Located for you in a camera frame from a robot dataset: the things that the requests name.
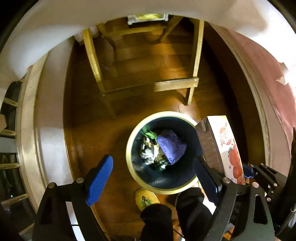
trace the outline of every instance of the person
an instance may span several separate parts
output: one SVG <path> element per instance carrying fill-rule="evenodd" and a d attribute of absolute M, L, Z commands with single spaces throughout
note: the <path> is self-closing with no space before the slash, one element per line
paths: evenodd
<path fill-rule="evenodd" d="M 181 192 L 175 201 L 180 228 L 186 241 L 198 240 L 210 223 L 212 214 L 202 204 L 204 198 L 200 188 L 192 187 Z M 160 204 L 153 192 L 143 188 L 136 192 L 136 204 L 145 223 L 140 240 L 173 241 L 171 209 Z"/>

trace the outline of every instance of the round trash bin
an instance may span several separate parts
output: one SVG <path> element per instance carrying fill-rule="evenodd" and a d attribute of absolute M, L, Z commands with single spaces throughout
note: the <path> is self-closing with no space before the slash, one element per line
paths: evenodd
<path fill-rule="evenodd" d="M 126 162 L 135 181 L 143 188 L 158 194 L 182 192 L 197 182 L 193 159 L 202 155 L 195 130 L 197 123 L 190 117 L 173 111 L 158 112 L 142 120 L 132 131 L 126 146 Z M 140 157 L 140 144 L 146 131 L 173 130 L 187 144 L 184 155 L 163 172 L 154 171 Z"/>

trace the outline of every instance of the purple package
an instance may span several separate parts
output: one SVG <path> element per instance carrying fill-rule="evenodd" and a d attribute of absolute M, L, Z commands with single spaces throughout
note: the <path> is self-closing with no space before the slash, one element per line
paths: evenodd
<path fill-rule="evenodd" d="M 187 148 L 187 145 L 177 137 L 176 133 L 169 129 L 164 129 L 157 136 L 157 143 L 171 165 L 184 155 Z"/>

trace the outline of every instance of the black pants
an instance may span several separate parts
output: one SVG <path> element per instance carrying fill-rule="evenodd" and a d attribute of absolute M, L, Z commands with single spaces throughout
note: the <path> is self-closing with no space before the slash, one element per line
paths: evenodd
<path fill-rule="evenodd" d="M 212 214 L 202 204 L 204 195 L 200 188 L 189 188 L 182 192 L 177 201 L 180 227 L 187 241 L 196 241 L 206 230 Z M 153 204 L 141 213 L 145 223 L 141 241 L 173 241 L 172 211 L 163 204 Z"/>

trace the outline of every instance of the cardboard box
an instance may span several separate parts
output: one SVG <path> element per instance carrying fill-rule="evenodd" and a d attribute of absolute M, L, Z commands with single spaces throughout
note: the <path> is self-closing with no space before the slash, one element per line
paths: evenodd
<path fill-rule="evenodd" d="M 246 184 L 239 151 L 225 115 L 207 116 L 196 126 L 209 167 L 238 184 Z"/>

